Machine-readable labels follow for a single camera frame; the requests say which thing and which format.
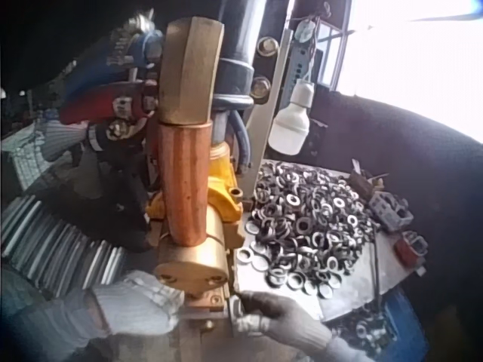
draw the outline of metal bolt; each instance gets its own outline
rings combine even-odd
[[[257,100],[261,100],[269,95],[271,87],[272,85],[267,78],[256,77],[251,84],[250,95]]]
[[[257,50],[262,57],[271,57],[278,52],[278,42],[272,37],[263,37],[258,41]]]
[[[211,299],[210,299],[210,302],[213,305],[219,304],[221,302],[221,297],[218,296],[218,295],[212,296]]]
[[[129,126],[123,119],[116,119],[111,122],[106,133],[110,140],[120,140],[129,133]]]
[[[211,332],[212,330],[214,330],[214,323],[213,321],[210,321],[210,320],[207,320],[203,323],[203,325],[201,326],[200,330],[202,332]]]

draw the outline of gray metal part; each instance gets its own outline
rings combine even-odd
[[[33,196],[22,199],[19,206],[15,209],[15,212],[11,214],[11,218],[5,220],[5,222],[2,222],[2,243],[8,239],[10,233],[12,233],[12,230],[14,230],[16,224],[18,224],[23,213],[25,213],[33,200]]]
[[[87,277],[99,244],[100,243],[96,241],[87,242],[86,247],[79,258],[78,265],[73,273],[67,292],[75,288],[83,289],[85,278]]]
[[[8,223],[8,220],[13,217],[13,215],[15,214],[15,211],[17,210],[21,202],[22,202],[22,198],[15,198],[14,200],[12,200],[10,204],[8,204],[8,206],[4,210],[2,210],[2,229],[3,229],[3,226],[5,225],[4,222]]]
[[[40,210],[39,212],[37,212],[32,218],[32,221],[30,222],[30,224],[22,232],[21,238],[19,235],[19,238],[17,239],[19,241],[18,244],[20,244],[22,240],[28,240],[29,238],[31,238],[37,226],[41,225],[42,220],[46,217],[47,216],[45,215],[43,210]],[[5,248],[3,251],[4,252],[2,253],[2,257],[9,259],[11,261],[12,266],[14,266],[18,261],[18,259],[20,258],[20,254],[21,254],[21,248],[17,247],[17,242],[13,241],[12,239],[8,240],[5,243]]]
[[[77,267],[77,263],[82,255],[82,252],[85,249],[87,240],[88,238],[86,236],[81,236],[80,238],[78,238],[78,240],[75,241],[74,246],[71,250],[72,252],[67,259],[68,263],[66,265],[66,268],[64,269],[62,278],[60,279],[60,283],[54,291],[54,295],[56,298],[67,294],[67,290],[69,290],[69,286],[72,281],[72,276],[74,275],[75,268]]]
[[[27,263],[26,270],[24,271],[24,274],[28,277],[28,279],[32,279],[34,274],[38,271],[37,269],[41,261],[46,257],[48,250],[52,248],[52,245],[59,238],[63,227],[64,223],[62,221],[58,221],[46,239],[44,239],[43,242],[42,240],[38,242],[35,248],[36,254],[34,253],[34,255],[31,256],[32,260]]]
[[[2,257],[6,258],[10,256],[10,253],[15,248],[23,230],[26,228],[28,222],[34,217],[35,213],[41,206],[40,201],[37,201],[35,206],[32,208],[30,208],[31,205],[32,203],[27,201],[20,209],[20,212],[14,217],[14,220],[12,220],[11,224],[7,226]]]
[[[68,239],[65,240],[65,244],[62,244],[59,251],[55,255],[55,260],[48,273],[45,275],[45,284],[43,287],[55,294],[62,278],[67,269],[67,263],[72,250],[75,247],[75,243],[81,237],[78,230],[75,230]]]
[[[46,296],[110,284],[125,259],[122,247],[92,241],[53,216],[33,196],[18,198],[2,213],[2,257]]]
[[[107,251],[107,247],[108,244],[105,240],[102,240],[99,245],[97,245],[96,254],[94,255],[92,263],[89,266],[88,273],[86,274],[84,283],[82,284],[82,289],[89,288],[94,284],[97,274],[99,273],[103,257]]]
[[[45,273],[41,276],[41,280],[38,283],[38,287],[43,287],[48,291],[52,291],[56,282],[59,278],[59,269],[64,261],[67,251],[71,247],[75,238],[78,235],[78,230],[71,227],[67,231],[65,238],[60,242],[58,248],[54,251],[51,259],[51,263],[47,267]]]
[[[58,248],[60,247],[60,244],[63,242],[65,237],[68,235],[71,228],[72,228],[72,226],[65,225],[63,227],[63,230],[60,233],[59,237],[55,240],[55,242],[51,245],[51,247],[47,249],[47,251],[45,253],[45,257],[43,258],[42,263],[40,263],[35,277],[32,279],[32,281],[33,281],[33,283],[36,287],[40,287],[39,282],[42,279],[42,276],[48,270],[48,266],[51,264],[51,261],[54,258],[54,254],[55,254],[56,250],[58,250]]]
[[[99,271],[97,272],[96,278],[94,280],[94,284],[101,284],[102,283],[104,272],[107,268],[107,264],[108,264],[109,258],[111,256],[111,252],[112,252],[112,245],[108,245],[105,252],[104,252],[103,258],[101,260]]]
[[[118,252],[118,248],[117,247],[113,247],[113,249],[111,250],[110,254],[109,254],[109,258],[108,258],[108,261],[107,261],[107,264],[106,264],[106,268],[103,270],[103,277],[100,281],[101,284],[107,284],[107,281],[109,279],[109,273],[111,271],[111,268],[114,266],[114,260],[115,260],[115,256]]]
[[[297,79],[302,78],[309,70],[309,43],[310,41],[304,44],[298,41],[292,42],[290,61],[288,62],[287,75],[285,76],[285,83],[278,109],[283,109],[288,106]]]
[[[40,224],[39,227],[37,229],[35,229],[35,226],[33,227],[31,236],[29,238],[24,238],[24,242],[18,247],[17,255],[19,255],[19,258],[17,261],[12,262],[12,265],[16,270],[23,270],[39,243],[43,242],[43,240],[49,235],[51,228],[55,226],[55,222],[56,221],[51,216],[42,218],[38,223]]]
[[[117,251],[117,254],[114,258],[114,262],[112,264],[111,270],[109,271],[106,284],[111,284],[114,281],[115,277],[117,276],[119,269],[122,266],[122,262],[123,262],[123,259],[124,259],[124,253],[125,253],[124,249],[118,248],[118,251]]]

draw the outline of metal nut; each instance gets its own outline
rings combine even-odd
[[[250,95],[256,100],[261,100],[269,95],[271,87],[266,77],[255,77],[251,84]]]
[[[265,36],[258,41],[257,52],[262,57],[271,57],[278,53],[278,42],[270,36]]]

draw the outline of red metal part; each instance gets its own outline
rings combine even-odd
[[[152,93],[153,87],[155,85],[151,81],[149,84],[143,81],[123,81],[96,87],[63,106],[59,112],[60,122],[63,124],[80,121],[98,123],[108,118],[129,118],[136,121],[148,117],[148,113],[143,109],[143,97],[146,93]],[[119,100],[123,100],[127,107],[128,116],[126,117],[119,117],[116,114],[114,104]],[[131,104],[129,105],[125,100],[131,100]]]

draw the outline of electrical cable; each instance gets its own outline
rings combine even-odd
[[[236,168],[236,174],[241,175],[247,172],[248,165],[251,161],[250,138],[248,138],[247,128],[238,111],[231,111],[229,113],[228,122],[233,128],[236,141],[238,142],[238,166]]]

